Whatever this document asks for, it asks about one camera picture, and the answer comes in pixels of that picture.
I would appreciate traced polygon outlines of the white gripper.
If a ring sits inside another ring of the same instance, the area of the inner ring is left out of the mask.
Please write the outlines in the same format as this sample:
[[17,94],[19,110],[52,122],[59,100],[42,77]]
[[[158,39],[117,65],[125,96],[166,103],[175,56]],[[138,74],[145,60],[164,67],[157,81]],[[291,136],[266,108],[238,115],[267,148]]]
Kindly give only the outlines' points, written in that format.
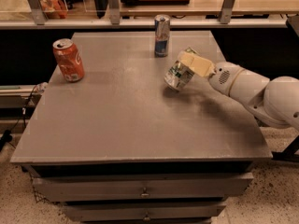
[[215,73],[215,64],[212,61],[187,51],[182,51],[179,54],[179,61],[188,66],[199,77],[211,76],[208,79],[211,87],[226,96],[229,95],[239,73],[244,70],[240,65],[221,62],[216,64]]

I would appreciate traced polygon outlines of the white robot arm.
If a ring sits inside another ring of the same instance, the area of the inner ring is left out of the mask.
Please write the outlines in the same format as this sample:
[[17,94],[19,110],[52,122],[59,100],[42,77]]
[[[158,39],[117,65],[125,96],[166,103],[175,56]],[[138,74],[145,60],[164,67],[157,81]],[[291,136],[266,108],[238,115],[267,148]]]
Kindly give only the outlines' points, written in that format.
[[240,65],[214,64],[194,53],[182,51],[178,60],[210,86],[242,104],[262,123],[284,129],[299,130],[299,80],[294,77],[270,79]]

